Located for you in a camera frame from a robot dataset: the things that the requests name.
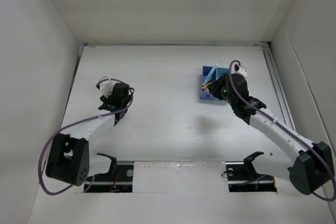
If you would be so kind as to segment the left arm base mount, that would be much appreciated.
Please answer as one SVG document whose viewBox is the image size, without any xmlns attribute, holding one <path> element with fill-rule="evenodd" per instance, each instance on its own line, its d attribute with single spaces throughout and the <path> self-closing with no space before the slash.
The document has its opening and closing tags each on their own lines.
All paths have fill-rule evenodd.
<svg viewBox="0 0 336 224">
<path fill-rule="evenodd" d="M 119 161 L 116 157 L 98 153 L 90 162 L 84 183 L 85 193 L 131 193 L 134 161 Z"/>
</svg>

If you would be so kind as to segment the yellow black utility knife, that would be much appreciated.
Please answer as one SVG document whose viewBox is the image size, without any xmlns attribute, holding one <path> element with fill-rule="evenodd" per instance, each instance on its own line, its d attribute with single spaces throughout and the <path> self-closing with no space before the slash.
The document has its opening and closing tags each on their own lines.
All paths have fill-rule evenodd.
<svg viewBox="0 0 336 224">
<path fill-rule="evenodd" d="M 202 86 L 202 89 L 207 89 L 207 87 L 211 84 L 212 84 L 212 82 L 208 82 L 206 85 Z"/>
</svg>

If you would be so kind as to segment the light blue correction tape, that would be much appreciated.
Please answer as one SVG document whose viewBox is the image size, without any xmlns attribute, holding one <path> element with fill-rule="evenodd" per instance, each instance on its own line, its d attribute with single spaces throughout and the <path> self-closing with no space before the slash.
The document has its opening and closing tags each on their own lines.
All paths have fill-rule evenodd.
<svg viewBox="0 0 336 224">
<path fill-rule="evenodd" d="M 211 70 L 208 72 L 207 76 L 206 76 L 206 77 L 204 78 L 204 80 L 203 80 L 203 85 L 207 84 L 207 83 L 211 80 L 212 75 L 213 75 L 213 73 L 214 73 L 216 70 L 217 70 L 217 64 L 215 64 L 215 65 L 211 68 Z"/>
</svg>

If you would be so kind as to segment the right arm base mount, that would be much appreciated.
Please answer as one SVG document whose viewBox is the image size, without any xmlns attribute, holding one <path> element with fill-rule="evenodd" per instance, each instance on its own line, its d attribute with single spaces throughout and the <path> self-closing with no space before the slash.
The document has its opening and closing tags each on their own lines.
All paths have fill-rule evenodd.
<svg viewBox="0 0 336 224">
<path fill-rule="evenodd" d="M 243 161 L 225 162 L 226 170 L 222 177 L 227 179 L 230 193 L 277 192 L 272 176 L 259 174 L 253 167 L 253 161 L 264 152 L 254 152 Z"/>
</svg>

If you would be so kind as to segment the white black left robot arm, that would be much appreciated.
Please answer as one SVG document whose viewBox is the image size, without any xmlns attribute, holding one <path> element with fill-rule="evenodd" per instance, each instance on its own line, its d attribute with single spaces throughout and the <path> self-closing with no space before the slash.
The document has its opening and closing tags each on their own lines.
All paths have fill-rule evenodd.
<svg viewBox="0 0 336 224">
<path fill-rule="evenodd" d="M 96 84 L 102 105 L 95 116 L 67 125 L 48 141 L 51 145 L 46 176 L 71 186 L 82 185 L 92 174 L 89 145 L 116 126 L 132 104 L 134 89 L 117 79 L 103 79 Z"/>
</svg>

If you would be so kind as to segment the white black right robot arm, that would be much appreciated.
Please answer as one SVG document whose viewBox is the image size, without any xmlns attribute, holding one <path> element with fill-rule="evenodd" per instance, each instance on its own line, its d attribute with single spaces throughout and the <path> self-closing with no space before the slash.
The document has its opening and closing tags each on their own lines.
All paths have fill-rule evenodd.
<svg viewBox="0 0 336 224">
<path fill-rule="evenodd" d="M 246 79 L 237 73 L 222 74 L 208 85 L 215 98 L 226 101 L 233 113 L 249 126 L 262 132 L 286 155 L 285 162 L 275 158 L 243 165 L 243 173 L 254 179 L 267 174 L 285 179 L 304 195 L 314 194 L 327 182 L 335 183 L 331 148 L 325 142 L 315 143 L 278 120 L 259 99 L 249 95 Z"/>
</svg>

